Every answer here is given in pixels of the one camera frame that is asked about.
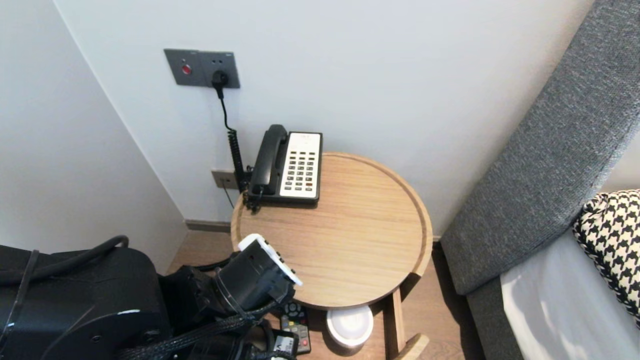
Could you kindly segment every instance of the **wooden floor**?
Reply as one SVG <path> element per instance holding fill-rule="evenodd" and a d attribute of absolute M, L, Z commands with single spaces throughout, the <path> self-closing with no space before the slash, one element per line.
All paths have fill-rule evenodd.
<path fill-rule="evenodd" d="M 202 265 L 223 260 L 232 251 L 227 233 L 190 231 L 173 260 L 169 273 L 176 271 L 181 265 Z M 467 301 L 453 290 L 451 275 L 439 243 L 434 245 L 432 258 L 423 278 L 403 301 L 403 315 L 406 339 L 421 332 L 431 340 L 419 359 L 484 359 Z M 311 330 L 314 330 L 316 323 L 318 333 L 314 335 L 312 332 L 312 353 L 309 356 L 299 356 L 300 360 L 305 360 L 306 357 L 384 359 L 384 349 L 373 341 L 383 336 L 381 329 L 374 331 L 375 334 L 365 344 L 365 348 L 349 356 L 333 347 L 322 332 L 324 324 L 319 325 L 322 322 L 321 312 L 310 313 L 309 317 Z M 326 340 L 323 344 L 326 346 L 314 346 L 323 340 Z"/>

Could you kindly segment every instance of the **round wooden side table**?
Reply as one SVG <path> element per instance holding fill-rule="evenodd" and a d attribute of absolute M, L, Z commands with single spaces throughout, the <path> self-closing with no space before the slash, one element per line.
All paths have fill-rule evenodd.
<path fill-rule="evenodd" d="M 400 176 L 375 161 L 339 152 L 322 158 L 316 208 L 267 203 L 252 214 L 236 202 L 234 248 L 259 233 L 304 282 L 295 299 L 318 309 L 372 304 L 410 273 L 422 276 L 433 235 L 422 201 Z"/>

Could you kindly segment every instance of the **black telephone handset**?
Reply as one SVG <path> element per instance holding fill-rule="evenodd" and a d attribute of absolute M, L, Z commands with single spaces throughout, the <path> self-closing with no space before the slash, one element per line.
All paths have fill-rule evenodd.
<path fill-rule="evenodd" d="M 322 134 L 291 132 L 271 125 L 264 133 L 251 183 L 248 205 L 261 202 L 315 204 L 320 198 Z"/>
<path fill-rule="evenodd" d="M 258 158 L 253 167 L 250 190 L 252 193 L 273 195 L 276 193 L 279 177 L 276 165 L 278 152 L 287 142 L 287 130 L 282 125 L 271 125 L 264 133 Z"/>

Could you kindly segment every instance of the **wall outlet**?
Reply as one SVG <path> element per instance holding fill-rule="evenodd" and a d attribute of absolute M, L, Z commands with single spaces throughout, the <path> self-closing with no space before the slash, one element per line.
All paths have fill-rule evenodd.
<path fill-rule="evenodd" d="M 165 49 L 164 55 L 178 85 L 211 88 L 213 73 L 222 70 L 229 78 L 225 88 L 240 88 L 236 57 L 231 52 Z"/>
<path fill-rule="evenodd" d="M 236 176 L 233 171 L 211 170 L 211 175 L 213 175 L 213 179 L 216 181 L 216 186 L 218 188 L 238 189 Z"/>

